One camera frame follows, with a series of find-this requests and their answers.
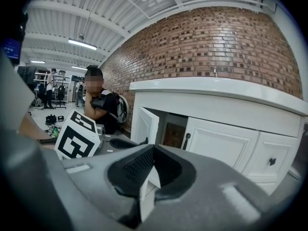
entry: cabinet door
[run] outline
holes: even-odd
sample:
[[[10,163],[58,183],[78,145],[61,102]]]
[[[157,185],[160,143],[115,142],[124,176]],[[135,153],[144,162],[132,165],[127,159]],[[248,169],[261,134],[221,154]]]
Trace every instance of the cabinet door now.
[[[242,172],[258,134],[255,130],[189,117],[182,149],[187,140],[186,151],[218,159]]]
[[[141,143],[148,138],[148,144],[155,144],[159,117],[142,107],[139,107],[137,116],[137,123],[131,130],[131,140]]]
[[[288,172],[297,138],[260,132],[256,149],[244,170],[253,182],[277,182]]]

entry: screen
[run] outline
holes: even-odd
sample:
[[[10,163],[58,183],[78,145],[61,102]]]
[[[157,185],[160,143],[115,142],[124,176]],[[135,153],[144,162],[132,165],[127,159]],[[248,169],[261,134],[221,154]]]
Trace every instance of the screen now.
[[[20,47],[21,43],[11,39],[7,38],[4,40],[4,43],[2,45],[7,57],[13,58],[13,59],[19,59],[19,53],[20,53]]]

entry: white countertop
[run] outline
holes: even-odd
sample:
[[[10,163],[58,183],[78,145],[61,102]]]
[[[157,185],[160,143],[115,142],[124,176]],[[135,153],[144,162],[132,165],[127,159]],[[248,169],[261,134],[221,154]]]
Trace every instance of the white countertop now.
[[[257,83],[214,77],[177,77],[131,82],[138,91],[182,92],[237,98],[308,116],[308,103],[283,91]]]

